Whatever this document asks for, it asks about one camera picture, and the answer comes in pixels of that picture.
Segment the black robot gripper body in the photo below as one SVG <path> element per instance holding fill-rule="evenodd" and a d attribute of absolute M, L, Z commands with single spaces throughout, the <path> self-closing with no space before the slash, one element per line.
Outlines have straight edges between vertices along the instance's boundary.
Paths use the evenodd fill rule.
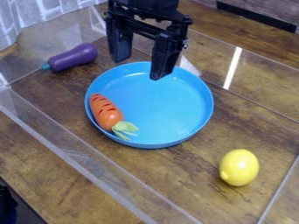
<path fill-rule="evenodd" d="M 164 34 L 184 41 L 192 19 L 178 6 L 179 0 L 108 0 L 107 36 L 128 39 L 136 33 L 155 40 Z"/>

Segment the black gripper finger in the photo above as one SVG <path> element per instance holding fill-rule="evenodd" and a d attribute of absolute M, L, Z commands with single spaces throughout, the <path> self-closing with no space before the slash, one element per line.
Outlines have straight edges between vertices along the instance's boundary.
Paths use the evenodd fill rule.
<path fill-rule="evenodd" d="M 160 33 L 155 37 L 150 78 L 160 80 L 174 72 L 174 67 L 186 47 L 186 37 Z"/>
<path fill-rule="evenodd" d="M 119 63 L 131 57 L 134 33 L 126 24 L 112 17 L 107 18 L 107 42 L 112 60 Z"/>

